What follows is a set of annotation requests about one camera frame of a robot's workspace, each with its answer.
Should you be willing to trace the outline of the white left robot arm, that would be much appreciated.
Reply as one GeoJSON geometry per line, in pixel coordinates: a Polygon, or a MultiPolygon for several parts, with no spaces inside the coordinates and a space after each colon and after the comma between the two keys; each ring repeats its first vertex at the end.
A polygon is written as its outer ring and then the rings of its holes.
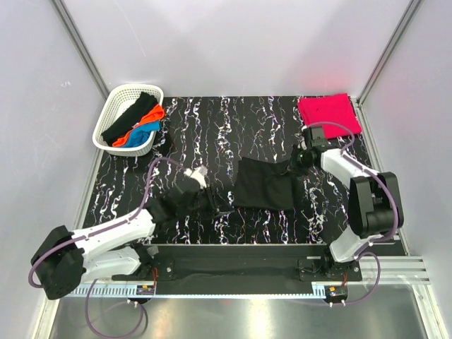
{"type": "Polygon", "coordinates": [[[187,216],[213,220],[232,211],[231,204],[209,186],[186,191],[173,187],[116,220],[76,231],[55,227],[30,260],[28,282],[44,290],[47,299],[56,300],[98,278],[146,279],[153,263],[132,242],[187,216]]]}

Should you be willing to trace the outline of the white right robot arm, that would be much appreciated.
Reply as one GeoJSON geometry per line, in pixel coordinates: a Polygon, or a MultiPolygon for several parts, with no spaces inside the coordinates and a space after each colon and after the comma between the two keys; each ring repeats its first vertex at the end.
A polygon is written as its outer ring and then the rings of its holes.
{"type": "Polygon", "coordinates": [[[348,226],[328,245],[329,257],[320,264],[323,276],[336,280],[345,273],[345,263],[358,259],[368,246],[392,238],[402,227],[398,178],[363,165],[339,148],[294,146],[289,172],[303,175],[312,167],[331,174],[349,191],[348,226]]]}

